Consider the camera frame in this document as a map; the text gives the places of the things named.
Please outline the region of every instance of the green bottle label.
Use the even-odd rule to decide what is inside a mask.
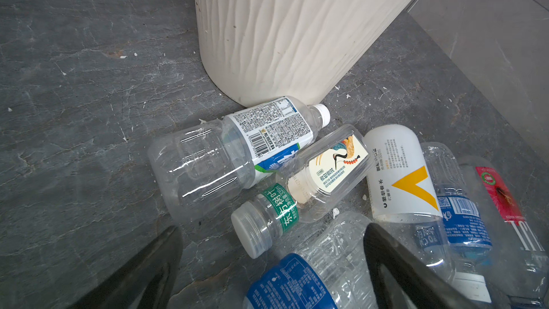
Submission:
[[[299,221],[297,204],[292,195],[284,189],[284,186],[277,183],[263,191],[262,194],[273,205],[284,233]]]

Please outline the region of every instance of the empty plastic bottle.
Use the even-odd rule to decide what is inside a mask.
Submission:
[[[282,97],[154,140],[148,150],[171,216],[204,216],[280,168],[330,121],[322,105]]]
[[[367,175],[374,221],[450,281],[455,271],[442,213],[416,135],[390,124],[370,130],[364,142],[374,164]]]
[[[370,166],[362,135],[349,124],[299,152],[277,172],[274,185],[231,215],[246,252],[257,258],[298,221],[323,217]]]
[[[456,266],[452,285],[468,299],[482,302],[477,305],[487,307],[485,304],[492,302],[490,294],[484,277],[476,271],[492,249],[482,216],[468,198],[465,180],[449,148],[438,142],[422,143],[421,148]]]
[[[251,285],[244,309],[375,309],[362,238],[370,220],[341,213],[312,244]]]
[[[545,308],[549,258],[492,164],[477,156],[460,157],[468,197],[481,213],[492,250],[477,271],[508,296],[513,309]]]

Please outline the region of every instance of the yellow chevron logo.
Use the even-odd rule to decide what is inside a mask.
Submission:
[[[397,181],[393,184],[393,186],[397,189],[401,189],[402,191],[411,193],[412,195],[420,199],[423,199],[427,203],[431,204],[433,208],[438,210],[439,208],[436,205],[435,197],[433,197],[429,192],[425,191],[417,185],[417,183],[424,181],[425,179],[427,179],[427,177],[427,169],[425,168],[425,166],[423,166],[422,168],[416,169],[409,175]]]

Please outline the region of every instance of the qr code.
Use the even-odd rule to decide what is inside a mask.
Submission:
[[[439,200],[439,205],[440,205],[441,207],[449,206],[449,200],[448,200],[448,198],[446,198],[446,197],[439,197],[438,200]]]

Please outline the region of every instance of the white trash can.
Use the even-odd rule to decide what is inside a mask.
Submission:
[[[411,0],[195,0],[200,56],[243,106],[322,100]]]

